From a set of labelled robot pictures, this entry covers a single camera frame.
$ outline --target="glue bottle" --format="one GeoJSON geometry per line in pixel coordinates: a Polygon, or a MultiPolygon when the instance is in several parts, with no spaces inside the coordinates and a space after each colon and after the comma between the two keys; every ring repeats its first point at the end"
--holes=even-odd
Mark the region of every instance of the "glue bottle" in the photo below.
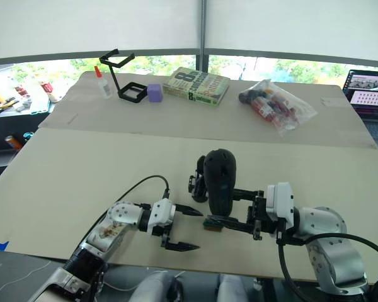
{"type": "Polygon", "coordinates": [[[98,78],[98,86],[100,87],[100,91],[105,99],[109,99],[112,96],[111,89],[108,85],[108,81],[105,80],[98,69],[98,66],[95,66],[95,73],[96,77],[98,78]]]}

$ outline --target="window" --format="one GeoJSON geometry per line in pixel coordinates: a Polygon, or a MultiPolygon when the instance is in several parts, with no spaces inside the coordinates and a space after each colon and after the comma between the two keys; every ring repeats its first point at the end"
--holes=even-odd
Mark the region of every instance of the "window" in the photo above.
{"type": "Polygon", "coordinates": [[[350,69],[378,70],[378,67],[262,57],[209,57],[210,73],[234,80],[272,79],[276,82],[333,84],[343,87],[350,69]]]}
{"type": "MultiPolygon", "coordinates": [[[[114,62],[120,62],[122,59],[111,58],[114,62]]],[[[52,83],[54,92],[57,95],[64,96],[78,80],[79,76],[84,71],[94,71],[95,65],[98,65],[101,71],[109,72],[109,67],[100,64],[98,58],[0,65],[0,86],[1,90],[4,90],[9,97],[16,95],[13,87],[14,82],[22,84],[32,98],[45,97],[43,89],[39,87],[37,82],[37,77],[44,77],[52,83]]],[[[183,66],[195,69],[195,65],[196,59],[194,55],[160,55],[136,57],[121,69],[114,69],[114,71],[169,76],[178,67],[183,66]]]]}

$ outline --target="plastic bag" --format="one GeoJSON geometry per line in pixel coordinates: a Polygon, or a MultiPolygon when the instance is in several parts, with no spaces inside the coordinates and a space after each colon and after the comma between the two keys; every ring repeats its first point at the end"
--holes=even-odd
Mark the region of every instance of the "plastic bag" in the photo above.
{"type": "Polygon", "coordinates": [[[264,120],[273,123],[280,136],[317,115],[310,104],[276,86],[270,80],[260,81],[241,92],[238,98],[240,102],[250,104],[264,120]]]}

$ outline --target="desk surface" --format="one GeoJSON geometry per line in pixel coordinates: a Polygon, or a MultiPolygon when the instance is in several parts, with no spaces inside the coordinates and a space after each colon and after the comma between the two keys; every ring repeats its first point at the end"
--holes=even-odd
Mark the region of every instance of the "desk surface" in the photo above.
{"type": "MultiPolygon", "coordinates": [[[[104,76],[114,89],[112,98],[103,99],[95,73],[85,72],[40,126],[240,142],[376,148],[362,120],[338,86],[278,83],[318,112],[306,124],[282,138],[273,125],[238,101],[238,94],[254,82],[231,81],[220,106],[213,108],[167,94],[162,103],[150,103],[147,98],[139,104],[130,103],[116,97],[110,75],[104,76]],[[330,101],[324,105],[322,98],[330,101]]],[[[166,79],[135,74],[118,74],[117,77],[121,86],[128,82],[162,83],[166,79]]]]}
{"type": "MultiPolygon", "coordinates": [[[[194,202],[188,177],[200,155],[227,148],[237,160],[236,187],[266,189],[289,181],[297,207],[328,206],[348,232],[378,244],[378,150],[369,148],[228,142],[93,131],[40,129],[0,178],[0,242],[22,254],[67,259],[98,215],[138,180],[162,174],[171,200],[209,214],[194,202]]],[[[163,191],[153,180],[128,200],[153,203],[163,191]]],[[[232,216],[246,219],[247,202],[232,216]]],[[[245,233],[202,228],[203,218],[177,214],[172,240],[201,246],[190,252],[160,247],[160,238],[130,232],[113,263],[282,277],[274,239],[255,242],[245,233]]],[[[358,246],[369,280],[378,276],[378,255],[358,246]]],[[[285,248],[296,279],[314,279],[304,247],[285,248]]]]}

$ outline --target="book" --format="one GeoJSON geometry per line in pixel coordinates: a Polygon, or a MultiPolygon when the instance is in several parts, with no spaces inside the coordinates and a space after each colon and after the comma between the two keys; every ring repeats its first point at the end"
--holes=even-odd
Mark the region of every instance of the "book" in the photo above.
{"type": "Polygon", "coordinates": [[[229,86],[229,78],[179,67],[163,84],[166,94],[218,106],[229,86]]]}

